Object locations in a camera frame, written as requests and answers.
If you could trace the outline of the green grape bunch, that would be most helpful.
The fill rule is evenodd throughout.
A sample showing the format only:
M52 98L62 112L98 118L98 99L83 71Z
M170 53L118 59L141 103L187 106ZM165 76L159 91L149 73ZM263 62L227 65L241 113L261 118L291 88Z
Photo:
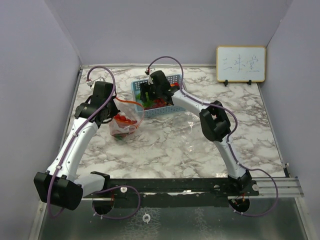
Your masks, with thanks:
M136 96L135 96L135 100L137 102L139 102L145 109L152 109L155 105L155 101L154 100L150 100L149 97L148 97L148 94L146 94L146 101L142 101L141 100L141 94L138 93Z

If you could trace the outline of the red strawberry bunch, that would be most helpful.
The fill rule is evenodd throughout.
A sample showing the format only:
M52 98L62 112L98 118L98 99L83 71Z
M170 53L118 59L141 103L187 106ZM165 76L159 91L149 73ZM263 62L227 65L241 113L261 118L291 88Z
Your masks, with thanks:
M138 129L137 121L131 120L125 115L117 114L109 124L110 134L113 137L126 137Z

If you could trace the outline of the clear zip bag orange zipper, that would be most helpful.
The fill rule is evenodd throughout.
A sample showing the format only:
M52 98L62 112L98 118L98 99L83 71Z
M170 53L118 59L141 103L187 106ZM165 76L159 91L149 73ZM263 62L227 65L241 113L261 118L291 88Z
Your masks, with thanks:
M115 98L119 113L108 123L110 135L116 138L124 138L134 134L145 117L145 109L136 101Z

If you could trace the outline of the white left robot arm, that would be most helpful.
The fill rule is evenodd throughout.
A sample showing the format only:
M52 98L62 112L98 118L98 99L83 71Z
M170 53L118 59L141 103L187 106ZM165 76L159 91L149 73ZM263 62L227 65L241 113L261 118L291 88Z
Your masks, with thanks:
M95 83L90 99L75 111L71 131L59 154L45 172L37 172L34 185L44 203L68 210L75 210L83 197L92 193L103 198L111 190L109 175L92 172L76 178L77 169L85 150L102 123L110 122L119 110L114 103L115 85Z

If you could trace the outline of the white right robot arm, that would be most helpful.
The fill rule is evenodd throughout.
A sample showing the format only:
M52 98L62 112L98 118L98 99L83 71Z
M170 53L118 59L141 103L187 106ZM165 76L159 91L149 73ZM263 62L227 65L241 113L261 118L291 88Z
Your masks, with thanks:
M215 144L225 163L229 189L240 196L247 191L252 181L249 171L241 165L241 159L232 149L231 122L226 114L226 108L221 102L210 103L201 100L183 90L183 85L171 86L161 70L145 71L148 81L140 84L140 100L142 102L163 100L172 106L181 107L196 115L204 137Z

